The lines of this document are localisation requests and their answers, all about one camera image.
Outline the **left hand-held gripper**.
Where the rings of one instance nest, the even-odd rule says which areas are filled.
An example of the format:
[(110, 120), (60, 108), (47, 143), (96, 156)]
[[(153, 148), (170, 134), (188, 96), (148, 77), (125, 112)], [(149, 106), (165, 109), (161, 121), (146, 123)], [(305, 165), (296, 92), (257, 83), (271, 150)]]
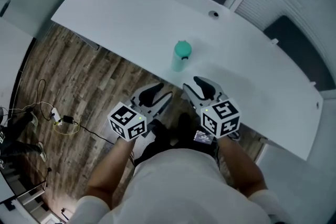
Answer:
[[(138, 88), (134, 93), (135, 104), (118, 102), (107, 116), (112, 130), (127, 142), (146, 134), (154, 116), (160, 115), (172, 100), (173, 93), (169, 92), (153, 103), (163, 86), (164, 83), (156, 82)], [(151, 107), (151, 113), (148, 114), (140, 106)]]

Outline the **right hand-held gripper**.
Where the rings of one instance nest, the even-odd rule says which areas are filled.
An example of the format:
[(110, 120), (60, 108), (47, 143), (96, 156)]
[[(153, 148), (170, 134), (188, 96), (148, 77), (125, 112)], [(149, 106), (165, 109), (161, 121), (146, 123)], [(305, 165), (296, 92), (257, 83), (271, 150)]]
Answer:
[(203, 99), (213, 101), (203, 107), (203, 99), (188, 84), (182, 85), (182, 98), (187, 100), (195, 110), (200, 109), (201, 126), (214, 137), (224, 137), (237, 131), (240, 126), (240, 109), (235, 100), (220, 97), (224, 91), (218, 83), (199, 76), (193, 79), (201, 88)]

